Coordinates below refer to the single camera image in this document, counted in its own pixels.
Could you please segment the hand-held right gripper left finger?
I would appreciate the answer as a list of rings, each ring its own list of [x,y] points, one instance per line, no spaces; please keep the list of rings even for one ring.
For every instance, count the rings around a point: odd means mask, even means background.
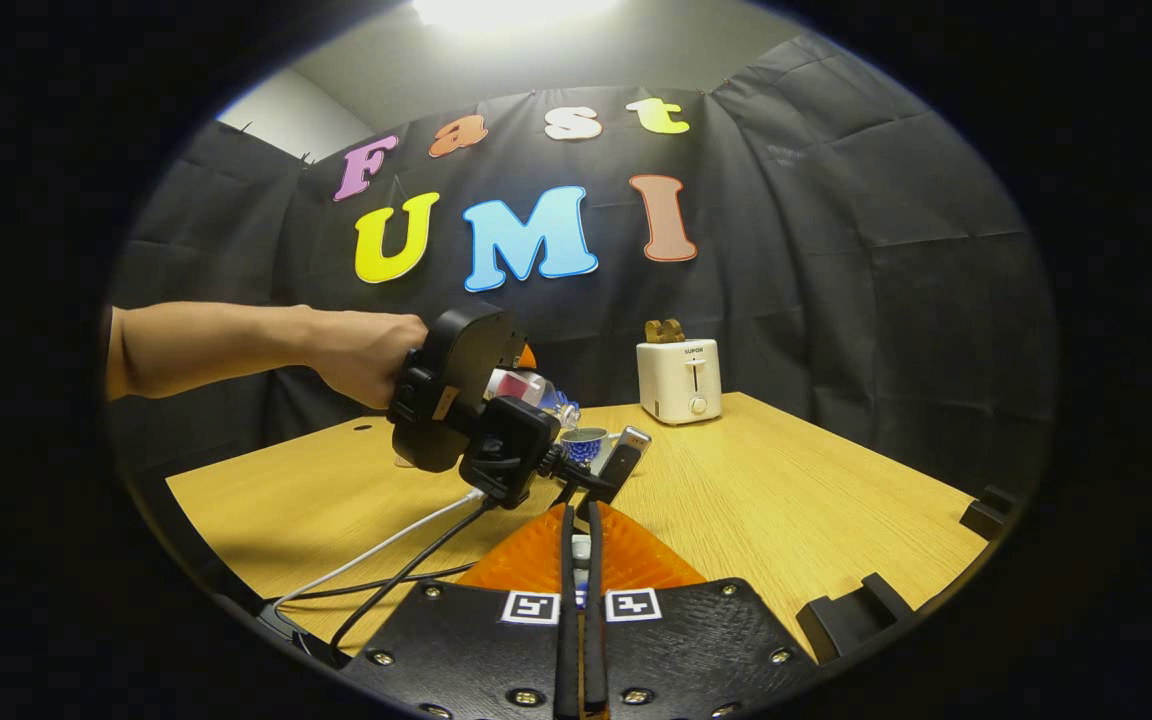
[[[573,507],[553,507],[517,536],[553,571],[553,591],[525,591],[516,569],[498,588],[420,583],[346,665],[346,679],[430,719],[579,717]]]

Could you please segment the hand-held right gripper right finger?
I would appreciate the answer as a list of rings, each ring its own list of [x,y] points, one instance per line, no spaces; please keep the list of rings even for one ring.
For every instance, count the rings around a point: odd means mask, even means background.
[[[602,502],[589,509],[584,708],[594,719],[732,719],[819,667],[746,582],[708,582]]]

